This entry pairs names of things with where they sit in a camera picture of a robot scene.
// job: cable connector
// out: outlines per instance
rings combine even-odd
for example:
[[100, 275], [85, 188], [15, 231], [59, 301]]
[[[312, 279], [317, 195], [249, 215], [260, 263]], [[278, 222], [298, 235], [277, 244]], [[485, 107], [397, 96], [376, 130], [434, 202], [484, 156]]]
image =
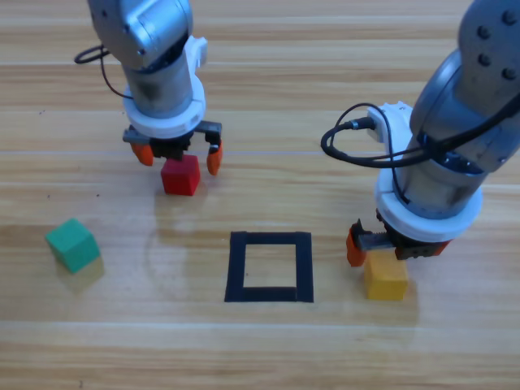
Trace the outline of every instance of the cable connector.
[[359, 118], [359, 119], [353, 119], [344, 124], [350, 124], [351, 127], [349, 127], [349, 129], [352, 129], [352, 130], [366, 130], [366, 129], [375, 130], [375, 126], [376, 126], [374, 119], [372, 119], [369, 116], [365, 116], [365, 117]]
[[[392, 139], [392, 150], [401, 152], [408, 147], [412, 132], [410, 130], [410, 117], [412, 115], [413, 108], [408, 106], [404, 102], [398, 102], [397, 104], [384, 103], [380, 107], [380, 110], [375, 110], [372, 107], [368, 109], [368, 115], [374, 120], [375, 127], [373, 132], [368, 132], [369, 135], [379, 143], [385, 144], [385, 149], [390, 153], [390, 145], [388, 144]], [[387, 121], [383, 117], [386, 116], [390, 128], [387, 126]]]

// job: black cable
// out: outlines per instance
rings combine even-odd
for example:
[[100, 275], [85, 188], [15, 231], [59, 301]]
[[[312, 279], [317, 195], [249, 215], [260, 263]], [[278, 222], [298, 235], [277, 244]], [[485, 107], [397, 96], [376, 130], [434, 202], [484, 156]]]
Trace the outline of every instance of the black cable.
[[[98, 50], [99, 50], [99, 54], [91, 55], [88, 58], [84, 58], [85, 55], [92, 54], [92, 53], [94, 53], [94, 52], [96, 52]], [[116, 95], [118, 95], [118, 96], [120, 96], [122, 98], [133, 99], [132, 96], [124, 95], [121, 92], [117, 91], [114, 87], [112, 87], [112, 84], [108, 80], [108, 77], [106, 77], [105, 61], [103, 60], [103, 58], [105, 58], [110, 53], [111, 52], [109, 50], [105, 50], [105, 46], [104, 45], [94, 46], [94, 47], [91, 47], [90, 49], [84, 50], [81, 53], [79, 53], [74, 58], [74, 62], [79, 64], [79, 65], [82, 65], [84, 63], [91, 63], [91, 62], [96, 61], [97, 59], [99, 59], [99, 62], [101, 64], [101, 73], [103, 75], [103, 80], [105, 80], [106, 86], [108, 86], [110, 91], [112, 91], [113, 93], [115, 93]]]
[[[81, 53], [79, 53], [75, 58], [74, 58], [74, 62], [79, 64], [79, 65], [82, 65], [84, 63], [91, 63], [93, 61], [96, 61], [97, 59], [101, 59], [103, 57], [106, 57], [108, 54], [110, 54], [111, 52], [108, 51], [108, 50], [105, 50], [103, 51], [103, 48], [104, 46], [103, 45], [99, 45], [99, 46], [94, 46], [94, 47], [91, 47], [90, 49], [87, 49], [85, 51], [82, 51]], [[101, 53], [100, 54], [96, 54], [96, 55], [91, 55], [90, 57], [88, 58], [84, 58], [85, 55], [87, 54], [92, 54], [93, 52], [95, 51], [100, 51]]]
[[[345, 116], [347, 116], [348, 114], [350, 114], [352, 111], [354, 111], [355, 109], [357, 109], [359, 107], [371, 107], [374, 110], [378, 111], [381, 114], [381, 116], [383, 117], [384, 124], [387, 127], [387, 133], [388, 133], [388, 152], [389, 152], [388, 156], [390, 158], [390, 161], [393, 162], [394, 161], [393, 160], [394, 159], [394, 153], [393, 153], [393, 145], [392, 145], [392, 132], [390, 131], [390, 122], [388, 121], [388, 117], [386, 116], [384, 111], [381, 110], [379, 107], [377, 107], [375, 104], [372, 104], [372, 103], [358, 103], [355, 106], [350, 107], [337, 120], [336, 128], [340, 127], [340, 123], [341, 123], [341, 121], [343, 120], [343, 118]], [[375, 130], [375, 122], [374, 122], [374, 120], [372, 118], [360, 118], [360, 119], [356, 119], [354, 121], [350, 121], [348, 123], [345, 123], [345, 125], [346, 124], [351, 124], [351, 126], [350, 126], [351, 129], [353, 129], [354, 124], [356, 124], [357, 128], [355, 128], [355, 130], [361, 130], [361, 129], [364, 129], [364, 128], [371, 128], [372, 130]], [[333, 133], [332, 137], [331, 137], [331, 146], [332, 147], [334, 147], [333, 146], [333, 144], [334, 144], [334, 136], [335, 136], [335, 133]], [[395, 185], [397, 194], [401, 197], [401, 199], [405, 203], [410, 203], [408, 198], [405, 196], [405, 194], [401, 190], [401, 187], [399, 186], [399, 183], [397, 182], [396, 168], [392, 168], [392, 178], [393, 178], [393, 183]]]
[[[373, 106], [370, 103], [361, 103], [356, 106], [351, 107], [348, 109], [341, 117], [340, 121], [352, 110], [355, 108], [358, 108], [360, 106]], [[325, 152], [326, 155], [333, 157], [335, 159], [338, 159], [340, 161], [345, 161], [347, 163], [352, 163], [354, 165], [358, 165], [360, 167], [369, 167], [369, 168], [376, 168], [376, 169], [386, 169], [386, 168], [401, 168], [401, 167], [410, 167], [415, 164], [423, 163], [431, 158], [434, 158], [436, 155], [439, 154], [446, 154], [449, 151], [455, 150], [456, 148], [474, 140], [477, 137], [480, 137], [485, 132], [489, 131], [490, 129], [494, 128], [496, 125], [498, 125], [503, 120], [510, 118], [514, 115], [516, 115], [520, 111], [520, 94], [515, 96], [511, 101], [509, 101], [500, 111], [498, 111], [495, 115], [493, 115], [491, 118], [487, 119], [485, 122], [481, 123], [476, 128], [472, 128], [471, 130], [468, 130], [466, 132], [463, 132], [461, 134], [458, 134], [456, 136], [451, 136], [450, 138], [446, 138], [441, 141], [433, 141], [428, 146], [428, 148], [425, 148], [424, 146], [419, 146], [417, 148], [404, 150], [399, 153], [392, 153], [382, 155], [382, 156], [375, 156], [375, 157], [369, 157], [369, 158], [362, 158], [362, 157], [353, 157], [349, 156], [348, 154], [344, 152], [340, 152], [338, 149], [336, 149], [333, 145], [334, 136], [341, 130], [344, 130], [344, 128], [341, 128], [341, 126], [336, 126], [335, 128], [329, 130], [325, 133], [325, 135], [322, 137], [321, 141], [321, 147], [323, 149], [323, 152]], [[386, 117], [383, 116], [385, 119], [385, 124], [387, 124], [388, 130], [390, 127], [388, 126], [388, 121], [386, 120]], [[400, 160], [393, 160], [397, 156], [405, 155], [405, 154], [411, 154], [411, 153], [417, 153], [422, 152], [418, 156], [410, 157], [410, 158], [402, 158]], [[390, 161], [377, 161], [377, 160], [384, 160], [390, 158]]]

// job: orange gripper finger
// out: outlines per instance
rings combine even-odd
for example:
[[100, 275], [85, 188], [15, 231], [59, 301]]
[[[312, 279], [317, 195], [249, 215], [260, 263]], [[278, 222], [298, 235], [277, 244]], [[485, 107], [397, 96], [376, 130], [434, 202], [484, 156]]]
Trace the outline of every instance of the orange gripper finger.
[[351, 267], [361, 267], [366, 259], [366, 252], [360, 250], [352, 238], [352, 229], [347, 237], [347, 260], [349, 260]]
[[132, 145], [132, 151], [141, 164], [146, 165], [147, 167], [154, 165], [154, 154], [152, 153], [150, 145], [130, 145]]
[[217, 176], [220, 169], [220, 164], [222, 163], [222, 157], [223, 157], [223, 142], [220, 141], [219, 150], [217, 150], [214, 153], [208, 154], [208, 158], [206, 160], [206, 164], [208, 166], [208, 172], [213, 175]]
[[440, 254], [442, 254], [444, 252], [444, 250], [446, 249], [446, 247], [449, 245], [449, 243], [452, 242], [452, 241], [447, 241], [447, 242], [444, 242], [437, 250], [436, 252], [433, 254], [434, 256], [439, 256]]

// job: red cube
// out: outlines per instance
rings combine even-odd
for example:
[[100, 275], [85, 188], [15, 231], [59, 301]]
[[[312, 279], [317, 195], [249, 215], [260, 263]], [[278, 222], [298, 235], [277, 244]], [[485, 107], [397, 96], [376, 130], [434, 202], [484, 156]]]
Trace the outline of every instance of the red cube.
[[197, 156], [185, 155], [182, 161], [168, 159], [161, 170], [162, 185], [168, 195], [191, 197], [201, 181]]

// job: black tape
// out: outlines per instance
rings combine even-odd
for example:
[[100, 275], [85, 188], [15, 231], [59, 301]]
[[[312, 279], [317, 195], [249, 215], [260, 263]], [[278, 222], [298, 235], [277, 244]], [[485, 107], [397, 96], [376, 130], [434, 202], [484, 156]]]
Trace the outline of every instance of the black tape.
[[[310, 233], [232, 232], [229, 241], [226, 302], [314, 302]], [[247, 245], [295, 245], [296, 287], [244, 287]]]

